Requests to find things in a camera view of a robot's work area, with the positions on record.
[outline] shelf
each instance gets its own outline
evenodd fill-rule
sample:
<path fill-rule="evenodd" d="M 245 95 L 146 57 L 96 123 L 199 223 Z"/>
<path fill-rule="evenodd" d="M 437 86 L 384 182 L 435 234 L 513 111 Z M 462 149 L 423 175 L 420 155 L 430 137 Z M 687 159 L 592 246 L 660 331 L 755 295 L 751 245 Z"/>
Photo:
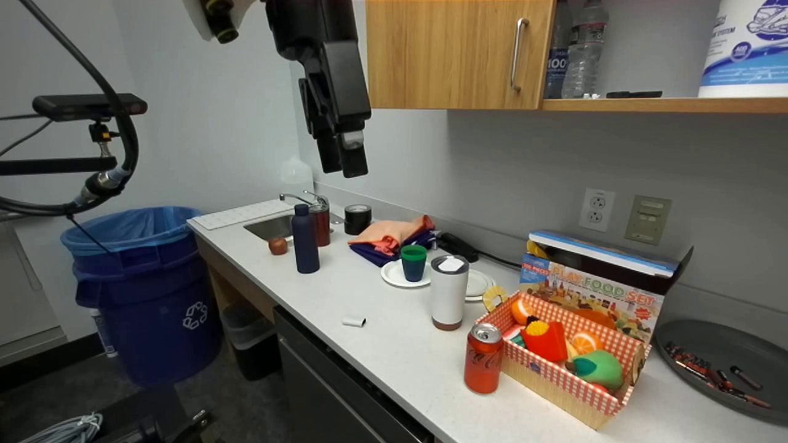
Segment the shelf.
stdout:
<path fill-rule="evenodd" d="M 788 100 L 547 100 L 547 113 L 788 113 Z"/>

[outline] cardboard box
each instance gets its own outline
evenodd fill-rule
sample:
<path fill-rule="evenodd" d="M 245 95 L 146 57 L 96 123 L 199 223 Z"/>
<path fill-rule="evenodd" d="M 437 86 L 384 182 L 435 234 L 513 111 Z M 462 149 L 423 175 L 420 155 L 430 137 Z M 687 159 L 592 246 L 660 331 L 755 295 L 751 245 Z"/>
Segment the cardboard box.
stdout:
<path fill-rule="evenodd" d="M 521 284 L 531 295 L 651 343 L 667 292 L 693 250 L 678 261 L 648 258 L 558 231 L 533 231 Z"/>
<path fill-rule="evenodd" d="M 547 322 L 561 322 L 566 338 L 574 332 L 592 332 L 601 338 L 606 349 L 616 356 L 616 359 L 624 367 L 624 388 L 616 394 L 608 394 L 593 385 L 587 385 L 576 375 L 571 375 L 566 367 L 543 359 L 540 356 L 527 353 L 522 344 L 517 344 L 517 335 L 522 325 L 513 319 L 513 303 L 522 298 L 531 312 L 536 312 L 540 321 Z M 515 293 L 503 306 L 499 306 L 494 312 L 481 319 L 481 322 L 494 322 L 505 340 L 503 348 L 503 372 L 527 390 L 538 392 L 543 400 L 552 402 L 561 412 L 576 417 L 592 429 L 601 429 L 608 424 L 632 400 L 638 375 L 643 369 L 645 359 L 645 344 L 620 335 L 611 327 L 603 327 L 600 322 L 592 322 L 587 319 L 579 319 L 564 309 L 558 309 L 552 303 L 545 303 L 540 298 L 533 298 L 527 293 Z"/>

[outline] cabinet handle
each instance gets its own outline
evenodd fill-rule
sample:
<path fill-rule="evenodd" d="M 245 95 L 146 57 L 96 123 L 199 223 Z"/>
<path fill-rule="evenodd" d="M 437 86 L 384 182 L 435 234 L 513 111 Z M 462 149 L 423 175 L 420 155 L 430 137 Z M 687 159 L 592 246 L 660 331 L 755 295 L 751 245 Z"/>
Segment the cabinet handle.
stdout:
<path fill-rule="evenodd" d="M 515 23 L 515 53 L 513 53 L 513 71 L 510 71 L 510 90 L 513 90 L 515 95 L 521 95 L 517 66 L 521 66 L 521 42 L 522 42 L 524 28 L 527 28 L 527 20 L 521 17 L 521 20 Z"/>

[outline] dark tray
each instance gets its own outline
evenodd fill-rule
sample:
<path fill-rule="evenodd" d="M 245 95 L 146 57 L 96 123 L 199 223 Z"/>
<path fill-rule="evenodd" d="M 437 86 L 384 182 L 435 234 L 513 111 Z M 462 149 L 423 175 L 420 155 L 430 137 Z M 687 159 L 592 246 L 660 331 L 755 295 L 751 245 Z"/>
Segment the dark tray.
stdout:
<path fill-rule="evenodd" d="M 702 321 L 676 321 L 666 322 L 659 335 L 659 353 L 667 362 L 667 367 L 691 388 L 702 392 L 704 397 L 742 412 L 746 417 L 788 424 L 788 353 L 761 340 L 746 335 L 742 331 L 733 331 L 716 322 Z M 756 402 L 746 402 L 744 397 L 726 394 L 723 390 L 710 388 L 704 380 L 676 365 L 670 349 L 684 349 L 710 369 L 720 369 L 724 380 L 733 381 L 742 394 L 755 397 Z"/>

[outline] white mug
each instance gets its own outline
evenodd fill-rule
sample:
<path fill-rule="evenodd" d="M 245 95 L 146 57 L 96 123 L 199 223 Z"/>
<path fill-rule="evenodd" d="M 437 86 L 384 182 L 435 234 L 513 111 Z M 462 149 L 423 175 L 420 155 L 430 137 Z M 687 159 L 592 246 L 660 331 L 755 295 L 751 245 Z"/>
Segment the white mug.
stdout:
<path fill-rule="evenodd" d="M 432 261 L 432 321 L 438 331 L 459 331 L 467 319 L 469 261 L 437 256 Z"/>

